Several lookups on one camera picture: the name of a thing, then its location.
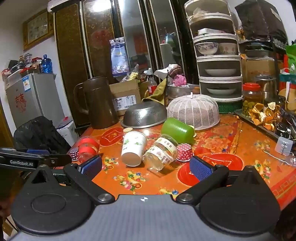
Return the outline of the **green plastic shopping bag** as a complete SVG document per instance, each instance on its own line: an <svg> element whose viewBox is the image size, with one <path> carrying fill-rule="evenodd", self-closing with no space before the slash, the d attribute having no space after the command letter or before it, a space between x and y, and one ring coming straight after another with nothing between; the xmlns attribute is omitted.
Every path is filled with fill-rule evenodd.
<svg viewBox="0 0 296 241"><path fill-rule="evenodd" d="M286 50L287 63L288 63L288 68L290 69L290 73L295 74L295 70L296 70L296 64L295 64L296 44L295 44L295 42L293 42L292 45L286 45L285 50Z"/></svg>

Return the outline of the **wooden framed wall clock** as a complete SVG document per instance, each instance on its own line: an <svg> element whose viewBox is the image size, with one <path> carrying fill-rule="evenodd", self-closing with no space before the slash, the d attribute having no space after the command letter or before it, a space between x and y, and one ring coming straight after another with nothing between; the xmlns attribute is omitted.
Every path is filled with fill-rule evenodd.
<svg viewBox="0 0 296 241"><path fill-rule="evenodd" d="M28 51L53 34L53 15L44 9L23 22L23 51Z"/></svg>

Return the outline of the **grey small refrigerator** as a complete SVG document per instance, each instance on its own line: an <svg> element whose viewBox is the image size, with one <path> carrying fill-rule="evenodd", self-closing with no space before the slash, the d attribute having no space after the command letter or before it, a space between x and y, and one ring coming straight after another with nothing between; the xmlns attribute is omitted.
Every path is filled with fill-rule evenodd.
<svg viewBox="0 0 296 241"><path fill-rule="evenodd" d="M6 88L16 127L44 116L57 126L65 117L55 84L55 74L31 73L11 82Z"/></svg>

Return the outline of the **blue water bottle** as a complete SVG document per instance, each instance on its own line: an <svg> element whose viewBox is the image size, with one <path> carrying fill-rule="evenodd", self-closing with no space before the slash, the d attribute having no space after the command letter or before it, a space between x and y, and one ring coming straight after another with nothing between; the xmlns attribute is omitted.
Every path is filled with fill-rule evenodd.
<svg viewBox="0 0 296 241"><path fill-rule="evenodd" d="M52 60L48 58L47 54L43 55L42 71L43 73L53 73Z"/></svg>

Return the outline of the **green plastic cup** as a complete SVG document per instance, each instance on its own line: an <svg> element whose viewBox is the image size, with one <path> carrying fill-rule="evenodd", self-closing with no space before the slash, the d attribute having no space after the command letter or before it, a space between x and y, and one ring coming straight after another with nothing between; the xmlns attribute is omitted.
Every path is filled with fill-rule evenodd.
<svg viewBox="0 0 296 241"><path fill-rule="evenodd" d="M175 119L168 118L162 126L161 133L165 135L169 135L172 137L178 144L193 144L194 142L194 129Z"/></svg>

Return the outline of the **white paper cup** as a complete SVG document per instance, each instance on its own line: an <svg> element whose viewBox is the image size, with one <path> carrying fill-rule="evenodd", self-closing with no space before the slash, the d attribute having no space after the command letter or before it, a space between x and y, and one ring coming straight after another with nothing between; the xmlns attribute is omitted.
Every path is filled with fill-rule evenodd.
<svg viewBox="0 0 296 241"><path fill-rule="evenodd" d="M139 166L142 162L146 144L147 139L143 133L137 131L126 133L121 150L122 162L129 167Z"/></svg>

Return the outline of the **white mesh food cover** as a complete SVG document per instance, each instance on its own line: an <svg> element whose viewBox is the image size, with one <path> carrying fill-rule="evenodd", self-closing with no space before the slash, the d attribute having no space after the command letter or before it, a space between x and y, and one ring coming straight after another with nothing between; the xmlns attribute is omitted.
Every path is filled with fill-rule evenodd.
<svg viewBox="0 0 296 241"><path fill-rule="evenodd" d="M212 128L220 122L217 102L203 94L190 94L173 99L167 107L167 117L193 126L197 131Z"/></svg>

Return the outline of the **black jacket on chair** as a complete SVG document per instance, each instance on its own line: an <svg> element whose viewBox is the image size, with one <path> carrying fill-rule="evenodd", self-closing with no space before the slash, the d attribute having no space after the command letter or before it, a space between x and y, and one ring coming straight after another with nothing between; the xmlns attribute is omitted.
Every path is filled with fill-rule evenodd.
<svg viewBox="0 0 296 241"><path fill-rule="evenodd" d="M67 154L71 146L57 132L53 122L38 116L22 124L14 132L15 149L47 150L50 154Z"/></svg>

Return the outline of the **blue white snack bag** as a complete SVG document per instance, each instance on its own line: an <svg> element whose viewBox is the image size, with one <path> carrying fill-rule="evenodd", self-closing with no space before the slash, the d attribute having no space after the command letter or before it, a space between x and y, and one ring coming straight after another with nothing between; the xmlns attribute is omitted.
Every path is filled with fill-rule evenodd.
<svg viewBox="0 0 296 241"><path fill-rule="evenodd" d="M111 70L113 77L122 76L130 71L130 65L125 48L125 38L110 40Z"/></svg>

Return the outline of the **tray of dried orange peels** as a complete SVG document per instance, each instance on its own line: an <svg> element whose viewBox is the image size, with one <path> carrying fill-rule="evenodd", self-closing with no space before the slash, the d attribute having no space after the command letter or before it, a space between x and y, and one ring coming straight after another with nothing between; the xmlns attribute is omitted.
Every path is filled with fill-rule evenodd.
<svg viewBox="0 0 296 241"><path fill-rule="evenodd" d="M245 100L243 107L234 113L275 140L283 137L295 143L295 113L285 110L275 102L264 105Z"/></svg>

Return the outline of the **steel colander bowl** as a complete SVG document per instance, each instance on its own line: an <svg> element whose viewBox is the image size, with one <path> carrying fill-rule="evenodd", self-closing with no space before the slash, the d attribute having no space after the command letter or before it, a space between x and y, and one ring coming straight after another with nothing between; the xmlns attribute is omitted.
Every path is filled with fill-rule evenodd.
<svg viewBox="0 0 296 241"><path fill-rule="evenodd" d="M164 123L167 119L167 110L164 105L154 101L142 102L130 106L121 121L125 128L150 128Z"/></svg>

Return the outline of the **red polka dot jar lid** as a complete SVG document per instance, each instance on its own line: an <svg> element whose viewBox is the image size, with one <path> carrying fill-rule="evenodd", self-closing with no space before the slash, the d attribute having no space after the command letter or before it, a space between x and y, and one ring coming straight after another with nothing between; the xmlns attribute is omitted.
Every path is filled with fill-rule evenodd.
<svg viewBox="0 0 296 241"><path fill-rule="evenodd" d="M177 161L188 162L192 156L193 151L190 144L184 143L177 146Z"/></svg>

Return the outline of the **pickle jar with red lid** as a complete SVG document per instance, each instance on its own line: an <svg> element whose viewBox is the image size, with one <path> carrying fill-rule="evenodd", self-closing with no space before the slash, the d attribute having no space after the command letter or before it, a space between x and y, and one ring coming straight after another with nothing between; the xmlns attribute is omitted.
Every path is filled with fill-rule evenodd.
<svg viewBox="0 0 296 241"><path fill-rule="evenodd" d="M253 109L255 104L262 103L261 86L258 83L245 83L243 84L243 107L242 113L249 116L249 110Z"/></svg>

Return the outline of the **dark polka dot small lid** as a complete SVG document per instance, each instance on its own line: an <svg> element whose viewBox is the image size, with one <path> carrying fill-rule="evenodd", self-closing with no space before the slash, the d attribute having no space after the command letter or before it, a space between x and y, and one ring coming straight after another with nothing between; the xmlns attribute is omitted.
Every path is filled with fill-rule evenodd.
<svg viewBox="0 0 296 241"><path fill-rule="evenodd" d="M78 161L78 154L79 154L78 152L79 152L78 147L74 147L69 150L68 155L71 157L73 162Z"/></svg>

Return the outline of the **white tiered dish rack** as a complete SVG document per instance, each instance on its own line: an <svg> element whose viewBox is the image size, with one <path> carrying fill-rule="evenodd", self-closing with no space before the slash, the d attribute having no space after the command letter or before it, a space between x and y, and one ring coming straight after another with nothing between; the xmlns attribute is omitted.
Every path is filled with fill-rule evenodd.
<svg viewBox="0 0 296 241"><path fill-rule="evenodd" d="M186 1L184 4L201 94L212 97L220 113L242 108L241 57L227 1Z"/></svg>

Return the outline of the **clear glass jar with label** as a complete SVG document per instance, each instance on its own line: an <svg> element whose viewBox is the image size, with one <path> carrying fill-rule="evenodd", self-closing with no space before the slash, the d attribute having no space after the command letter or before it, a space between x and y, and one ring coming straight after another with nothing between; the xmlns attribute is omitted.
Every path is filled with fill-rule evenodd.
<svg viewBox="0 0 296 241"><path fill-rule="evenodd" d="M158 173L177 158L178 143L171 136L161 136L145 152L142 161L151 172Z"/></svg>

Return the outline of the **clear adhesive wall hook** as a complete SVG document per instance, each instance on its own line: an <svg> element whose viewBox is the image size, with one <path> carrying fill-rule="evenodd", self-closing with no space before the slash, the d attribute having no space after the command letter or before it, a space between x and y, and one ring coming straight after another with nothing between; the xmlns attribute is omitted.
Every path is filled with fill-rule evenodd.
<svg viewBox="0 0 296 241"><path fill-rule="evenodd" d="M292 150L293 141L284 137L279 137L276 143L275 151L284 156L289 156Z"/></svg>

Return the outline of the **red label sauce bottle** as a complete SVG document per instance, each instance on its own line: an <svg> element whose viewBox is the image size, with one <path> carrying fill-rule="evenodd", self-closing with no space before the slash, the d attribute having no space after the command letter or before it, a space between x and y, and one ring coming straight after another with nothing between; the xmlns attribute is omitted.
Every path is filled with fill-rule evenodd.
<svg viewBox="0 0 296 241"><path fill-rule="evenodd" d="M147 87L148 87L149 95L152 95L154 93L154 91L156 90L158 85L157 85L153 75L149 75L147 77L147 81L148 81L148 86Z"/></svg>

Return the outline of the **brown plastic pitcher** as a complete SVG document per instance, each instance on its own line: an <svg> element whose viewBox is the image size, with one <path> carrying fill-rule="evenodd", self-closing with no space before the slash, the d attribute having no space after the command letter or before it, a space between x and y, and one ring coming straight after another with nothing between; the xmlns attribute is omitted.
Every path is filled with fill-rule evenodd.
<svg viewBox="0 0 296 241"><path fill-rule="evenodd" d="M86 108L79 103L79 90L83 92ZM118 123L119 117L107 77L98 76L79 83L74 87L73 95L78 111L88 115L93 129L107 128Z"/></svg>

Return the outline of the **floral porcelain bowl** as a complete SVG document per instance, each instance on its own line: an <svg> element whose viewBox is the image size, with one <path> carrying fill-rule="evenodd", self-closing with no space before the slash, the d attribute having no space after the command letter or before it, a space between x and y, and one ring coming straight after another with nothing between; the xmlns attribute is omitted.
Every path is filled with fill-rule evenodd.
<svg viewBox="0 0 296 241"><path fill-rule="evenodd" d="M219 44L217 42L197 43L196 48L202 55L214 55L218 51Z"/></svg>

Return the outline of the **large black bag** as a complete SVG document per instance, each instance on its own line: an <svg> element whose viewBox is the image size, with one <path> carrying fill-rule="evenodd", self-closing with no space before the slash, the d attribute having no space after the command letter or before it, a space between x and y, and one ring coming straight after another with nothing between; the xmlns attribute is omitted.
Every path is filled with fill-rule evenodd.
<svg viewBox="0 0 296 241"><path fill-rule="evenodd" d="M288 43L287 34L276 7L267 1L246 0L235 7L248 40L278 40Z"/></svg>

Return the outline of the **cardboard box with label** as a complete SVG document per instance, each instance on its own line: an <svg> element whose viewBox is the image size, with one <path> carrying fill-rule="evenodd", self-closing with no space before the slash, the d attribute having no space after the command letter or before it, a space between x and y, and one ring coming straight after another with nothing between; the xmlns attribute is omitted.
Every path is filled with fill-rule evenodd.
<svg viewBox="0 0 296 241"><path fill-rule="evenodd" d="M129 107L141 103L142 99L137 80L122 81L111 84L109 87L118 116L124 115Z"/></svg>

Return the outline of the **dark wooden wardrobe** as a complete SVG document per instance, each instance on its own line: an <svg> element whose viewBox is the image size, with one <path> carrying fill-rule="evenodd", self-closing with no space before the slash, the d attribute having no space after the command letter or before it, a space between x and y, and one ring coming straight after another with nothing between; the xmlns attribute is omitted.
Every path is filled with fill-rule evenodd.
<svg viewBox="0 0 296 241"><path fill-rule="evenodd" d="M105 76L110 84L131 73L181 66L199 82L184 1L49 1L67 101L76 130L90 126L80 84Z"/></svg>

